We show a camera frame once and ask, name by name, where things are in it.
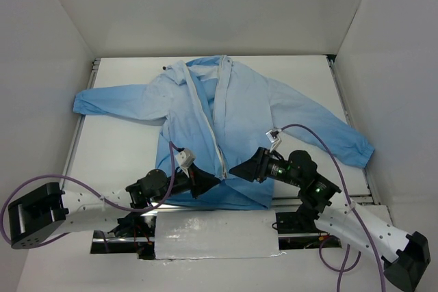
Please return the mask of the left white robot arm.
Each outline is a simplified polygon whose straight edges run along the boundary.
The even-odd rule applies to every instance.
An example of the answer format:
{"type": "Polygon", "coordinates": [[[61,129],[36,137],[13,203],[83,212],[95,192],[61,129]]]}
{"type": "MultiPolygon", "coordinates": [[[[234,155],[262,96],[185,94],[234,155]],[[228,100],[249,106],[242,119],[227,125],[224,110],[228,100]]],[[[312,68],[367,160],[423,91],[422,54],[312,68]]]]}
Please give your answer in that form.
{"type": "Polygon", "coordinates": [[[51,181],[20,198],[10,195],[1,208],[10,228],[2,229],[1,236],[16,250],[44,246],[83,230],[112,231],[124,237],[143,214],[169,197],[189,192],[197,198],[220,184],[219,178],[194,164],[173,167],[170,175],[153,169],[124,190],[106,194],[69,176],[44,177],[51,181]]]}

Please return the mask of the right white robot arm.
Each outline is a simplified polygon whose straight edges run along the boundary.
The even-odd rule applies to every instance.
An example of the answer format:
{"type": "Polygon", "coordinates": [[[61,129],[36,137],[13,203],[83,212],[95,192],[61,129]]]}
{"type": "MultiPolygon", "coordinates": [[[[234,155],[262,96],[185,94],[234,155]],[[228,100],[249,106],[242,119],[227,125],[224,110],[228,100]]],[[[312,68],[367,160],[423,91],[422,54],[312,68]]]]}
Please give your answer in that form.
{"type": "Polygon", "coordinates": [[[376,257],[384,277],[401,291],[414,291],[430,264],[428,240],[423,234],[400,230],[347,200],[336,184],[318,173],[316,163],[304,150],[282,159],[276,151],[258,148],[230,173],[247,181],[262,183],[273,178],[297,187],[301,204],[294,213],[277,214],[277,231],[317,229],[335,236],[362,254],[376,257]]]}

